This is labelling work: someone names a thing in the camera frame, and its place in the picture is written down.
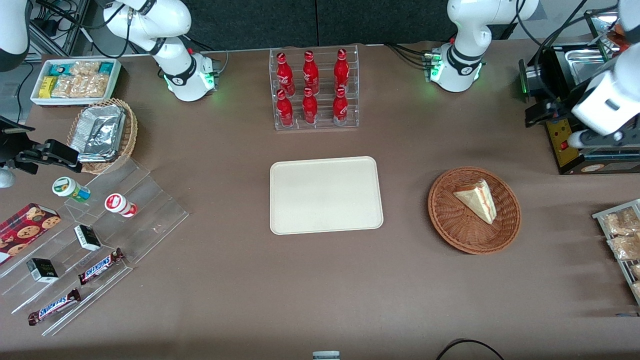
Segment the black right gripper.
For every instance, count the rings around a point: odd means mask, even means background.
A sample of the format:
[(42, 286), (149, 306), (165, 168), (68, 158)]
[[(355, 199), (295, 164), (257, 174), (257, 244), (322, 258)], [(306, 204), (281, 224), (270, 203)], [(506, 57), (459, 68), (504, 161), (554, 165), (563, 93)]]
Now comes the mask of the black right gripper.
[[(18, 169), (25, 173), (37, 174), (38, 165), (60, 166), (74, 173), (82, 172), (82, 162), (77, 150), (57, 141), (47, 139), (42, 144), (30, 140), (28, 133), (35, 128), (21, 125), (4, 116), (0, 117), (0, 166)], [(34, 163), (23, 162), (18, 157), (25, 151), (33, 153)]]

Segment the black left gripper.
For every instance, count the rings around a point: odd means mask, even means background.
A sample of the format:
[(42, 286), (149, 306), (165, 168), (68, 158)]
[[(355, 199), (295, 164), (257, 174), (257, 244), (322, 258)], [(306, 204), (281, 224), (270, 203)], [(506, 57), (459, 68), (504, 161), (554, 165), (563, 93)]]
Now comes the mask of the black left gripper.
[(567, 127), (572, 131), (577, 130), (577, 120), (571, 114), (573, 102), (568, 99), (544, 99), (535, 101), (533, 105), (525, 110), (525, 127), (531, 128), (539, 123), (549, 121), (551, 126), (560, 125), (566, 121)]

